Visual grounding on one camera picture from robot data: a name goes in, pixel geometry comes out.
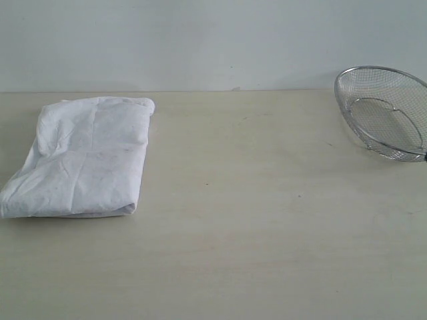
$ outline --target white fabric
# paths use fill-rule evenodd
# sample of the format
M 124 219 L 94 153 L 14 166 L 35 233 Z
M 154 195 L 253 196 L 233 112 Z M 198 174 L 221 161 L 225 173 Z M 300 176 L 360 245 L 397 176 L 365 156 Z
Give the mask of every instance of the white fabric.
M 147 98 L 45 106 L 24 166 L 0 193 L 12 217 L 107 217 L 135 211 L 148 144 Z

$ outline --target stainless steel colander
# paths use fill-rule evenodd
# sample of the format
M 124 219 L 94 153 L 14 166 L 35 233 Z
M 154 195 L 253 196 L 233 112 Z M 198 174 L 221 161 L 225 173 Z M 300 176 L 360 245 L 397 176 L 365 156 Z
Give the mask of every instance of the stainless steel colander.
M 395 69 L 355 67 L 337 76 L 335 96 L 369 149 L 398 161 L 427 160 L 427 83 Z

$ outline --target white wall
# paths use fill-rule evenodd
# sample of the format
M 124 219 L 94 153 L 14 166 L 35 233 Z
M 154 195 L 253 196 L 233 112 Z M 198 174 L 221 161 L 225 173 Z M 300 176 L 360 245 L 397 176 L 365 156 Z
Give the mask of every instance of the white wall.
M 424 0 L 0 0 L 0 91 L 331 87 L 427 79 Z

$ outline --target folded white towel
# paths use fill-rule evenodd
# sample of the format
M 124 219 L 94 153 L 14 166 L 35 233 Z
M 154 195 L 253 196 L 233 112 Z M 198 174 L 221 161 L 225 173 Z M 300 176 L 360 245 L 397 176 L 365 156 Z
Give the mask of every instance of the folded white towel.
M 24 166 L 0 193 L 1 216 L 133 213 L 154 109 L 150 99 L 123 97 L 45 106 Z

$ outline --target mesh bowl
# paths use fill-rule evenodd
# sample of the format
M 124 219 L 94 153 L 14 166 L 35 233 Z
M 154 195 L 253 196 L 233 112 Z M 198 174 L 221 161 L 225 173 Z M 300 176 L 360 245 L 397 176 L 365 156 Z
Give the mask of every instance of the mesh bowl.
M 371 150 L 405 162 L 427 159 L 427 84 L 385 67 L 355 67 L 335 80 L 342 115 Z

